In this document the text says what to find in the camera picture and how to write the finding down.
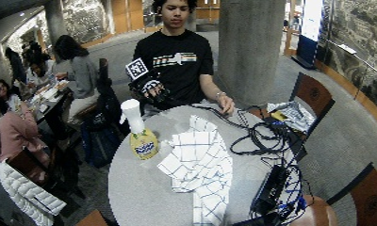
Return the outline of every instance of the plaid cloth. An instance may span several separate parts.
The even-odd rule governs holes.
[[[172,136],[172,153],[157,166],[174,192],[193,191],[193,225],[220,225],[229,202],[233,160],[216,129],[190,116],[189,130]]]

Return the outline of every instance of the black t-shirt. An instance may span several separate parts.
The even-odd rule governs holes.
[[[202,36],[189,30],[180,36],[157,31],[138,41],[133,58],[138,57],[146,68],[161,74],[158,80],[176,100],[201,102],[200,74],[213,75],[210,43]]]

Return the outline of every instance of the pink jacket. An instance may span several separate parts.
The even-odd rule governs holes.
[[[0,162],[15,156],[25,146],[44,166],[48,166],[49,156],[43,152],[47,145],[37,138],[37,125],[33,114],[28,109],[21,109],[21,112],[24,113],[24,119],[11,111],[0,119]],[[32,172],[27,176],[33,181],[39,181],[40,173]]]

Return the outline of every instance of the chair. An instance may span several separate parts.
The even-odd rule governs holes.
[[[79,197],[85,199],[84,194],[79,190],[77,186],[67,186],[60,180],[63,161],[68,156],[59,157],[60,150],[53,148],[51,151],[51,162],[49,166],[45,167],[37,158],[33,156],[27,147],[23,148],[21,152],[17,153],[8,161],[8,165],[17,170],[27,178],[33,171],[44,171],[45,177],[43,181],[35,182],[37,186],[43,187],[45,190],[52,190],[56,187],[67,191],[67,193],[75,193]]]
[[[311,204],[303,215],[290,223],[290,226],[338,225],[331,204],[349,194],[357,209],[357,225],[377,225],[377,169],[369,163],[349,185],[327,201],[306,195],[307,204]]]
[[[89,213],[89,215],[76,224],[76,226],[91,226],[91,225],[106,226],[106,223],[101,217],[98,210],[93,210]]]
[[[305,73],[299,73],[289,102],[295,101],[295,98],[299,98],[306,103],[306,108],[313,110],[311,113],[314,113],[315,116],[315,120],[311,123],[306,133],[295,132],[297,137],[303,142],[311,135],[329,109],[331,108],[333,104],[335,104],[335,101],[333,100],[331,94],[323,84]],[[266,112],[266,108],[253,108],[249,110],[249,112],[265,121],[275,121],[275,119],[271,117],[271,114]],[[306,155],[302,144],[299,146],[301,147],[293,148],[293,150],[297,150],[295,155],[298,161]]]
[[[102,86],[102,84],[105,83],[108,79],[108,60],[105,58],[100,58],[98,74],[100,74],[100,77],[97,80],[97,87]],[[95,114],[96,110],[97,110],[97,103],[89,105],[83,110],[79,111],[79,113],[76,114],[77,119],[84,121],[84,119],[87,119],[89,116]]]

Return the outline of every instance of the black bag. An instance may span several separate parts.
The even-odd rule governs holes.
[[[87,123],[80,126],[85,162],[101,168],[112,162],[114,152],[121,144],[114,127],[109,125],[98,131],[89,131]]]

